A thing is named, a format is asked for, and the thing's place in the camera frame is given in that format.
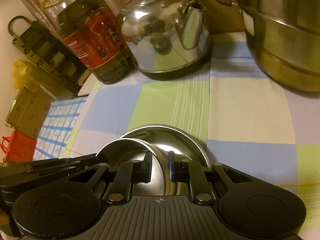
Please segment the kettle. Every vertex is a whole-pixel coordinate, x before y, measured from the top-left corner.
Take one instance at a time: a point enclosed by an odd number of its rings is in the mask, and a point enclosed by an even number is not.
[[[156,80],[199,69],[211,57],[211,36],[196,0],[131,0],[120,12],[121,32],[135,66]]]

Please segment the white wall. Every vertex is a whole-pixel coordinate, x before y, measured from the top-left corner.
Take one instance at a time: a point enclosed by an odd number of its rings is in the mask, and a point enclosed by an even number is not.
[[[10,110],[12,100],[18,93],[13,88],[11,75],[11,64],[16,59],[28,58],[20,52],[13,44],[13,37],[8,33],[9,21],[17,16],[23,15],[33,20],[30,12],[20,0],[0,0],[0,138],[11,135],[12,129],[4,125],[5,118]],[[17,20],[14,30],[17,34],[22,34],[28,27],[23,20]],[[2,162],[3,152],[0,149],[0,162]]]

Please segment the metal screw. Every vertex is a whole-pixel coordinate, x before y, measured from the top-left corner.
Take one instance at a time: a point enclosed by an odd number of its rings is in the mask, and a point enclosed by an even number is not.
[[[121,201],[124,199],[124,196],[119,193],[113,193],[108,196],[108,199],[111,201]]]
[[[209,194],[207,194],[207,193],[201,193],[201,194],[198,194],[198,195],[196,196],[196,199],[199,200],[199,201],[201,201],[201,202],[205,202],[205,201],[211,200],[212,197],[211,197]]]

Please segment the wall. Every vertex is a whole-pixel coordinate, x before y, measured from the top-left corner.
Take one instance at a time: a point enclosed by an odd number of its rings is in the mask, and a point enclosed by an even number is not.
[[[198,1],[206,6],[204,24],[211,34],[244,31],[243,16],[236,6],[224,6],[215,0]]]
[[[16,59],[28,60],[12,44],[13,37],[8,33],[9,21],[17,16],[24,15],[33,20],[33,17],[20,0],[0,0],[0,138],[9,136],[12,129],[4,125],[5,118],[10,110],[12,100],[18,93],[13,88],[13,79],[11,76],[11,64]],[[14,24],[14,30],[19,35],[28,27],[27,24],[18,20]],[[2,162],[3,152],[0,150],[0,162]]]

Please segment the kettle spout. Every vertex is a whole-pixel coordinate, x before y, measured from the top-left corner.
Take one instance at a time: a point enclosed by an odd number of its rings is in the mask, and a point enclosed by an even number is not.
[[[202,12],[204,5],[193,2],[182,10],[178,23],[178,36],[184,49],[194,49],[199,44],[202,33]]]

